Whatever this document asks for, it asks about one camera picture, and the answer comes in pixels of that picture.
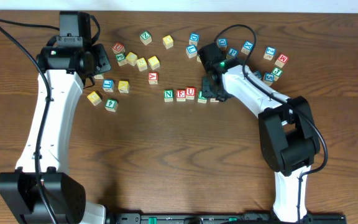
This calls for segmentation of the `green N block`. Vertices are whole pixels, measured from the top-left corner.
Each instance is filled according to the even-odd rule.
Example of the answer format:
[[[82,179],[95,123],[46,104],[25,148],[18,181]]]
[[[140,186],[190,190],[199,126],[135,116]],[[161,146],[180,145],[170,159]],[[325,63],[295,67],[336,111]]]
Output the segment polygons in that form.
[[[164,98],[164,102],[172,102],[174,100],[173,90],[164,90],[163,98]]]

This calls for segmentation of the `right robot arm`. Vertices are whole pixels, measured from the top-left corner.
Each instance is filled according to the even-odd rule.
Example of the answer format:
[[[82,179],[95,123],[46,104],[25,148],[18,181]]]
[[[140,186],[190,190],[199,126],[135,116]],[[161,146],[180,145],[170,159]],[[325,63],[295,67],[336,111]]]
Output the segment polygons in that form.
[[[215,44],[198,50],[207,75],[203,78],[205,98],[239,99],[258,119],[260,149],[275,173],[273,212],[281,222],[300,222],[307,214],[306,180],[319,152],[308,102],[290,98],[270,88],[239,58],[226,58]]]

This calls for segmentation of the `green R block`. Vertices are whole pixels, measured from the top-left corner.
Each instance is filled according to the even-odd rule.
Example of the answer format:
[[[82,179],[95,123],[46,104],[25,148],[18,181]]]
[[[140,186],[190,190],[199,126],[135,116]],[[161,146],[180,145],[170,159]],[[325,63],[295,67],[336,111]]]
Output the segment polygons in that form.
[[[207,101],[208,101],[208,99],[203,96],[203,92],[199,91],[197,102],[198,103],[207,103]]]

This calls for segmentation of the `blue P block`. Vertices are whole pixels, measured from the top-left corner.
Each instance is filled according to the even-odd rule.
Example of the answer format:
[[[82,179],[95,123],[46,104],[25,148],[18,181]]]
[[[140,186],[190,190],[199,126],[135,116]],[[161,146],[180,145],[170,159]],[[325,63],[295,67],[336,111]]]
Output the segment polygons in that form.
[[[236,58],[238,53],[239,53],[238,50],[234,48],[230,48],[226,54],[226,58]]]

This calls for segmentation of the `red E block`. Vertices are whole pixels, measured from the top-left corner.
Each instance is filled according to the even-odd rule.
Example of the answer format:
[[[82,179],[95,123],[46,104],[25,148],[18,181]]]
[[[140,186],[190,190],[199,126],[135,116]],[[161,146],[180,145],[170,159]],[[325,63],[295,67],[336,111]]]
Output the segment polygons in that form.
[[[177,90],[176,100],[178,102],[186,101],[186,90]]]

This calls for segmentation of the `red I block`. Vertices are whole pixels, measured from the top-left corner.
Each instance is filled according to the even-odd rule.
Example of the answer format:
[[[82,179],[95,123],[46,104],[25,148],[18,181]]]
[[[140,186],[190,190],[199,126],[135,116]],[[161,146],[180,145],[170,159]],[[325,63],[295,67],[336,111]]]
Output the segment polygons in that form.
[[[211,103],[219,103],[219,100],[217,100],[215,98],[210,98],[209,100]]]

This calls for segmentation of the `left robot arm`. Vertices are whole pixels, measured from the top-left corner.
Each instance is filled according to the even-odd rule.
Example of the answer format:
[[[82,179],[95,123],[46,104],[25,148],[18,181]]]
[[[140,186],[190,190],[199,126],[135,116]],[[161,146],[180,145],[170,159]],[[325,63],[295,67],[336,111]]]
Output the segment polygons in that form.
[[[0,173],[0,195],[18,223],[111,223],[69,176],[68,145],[85,80],[111,69],[102,44],[44,47],[29,137],[14,172]]]

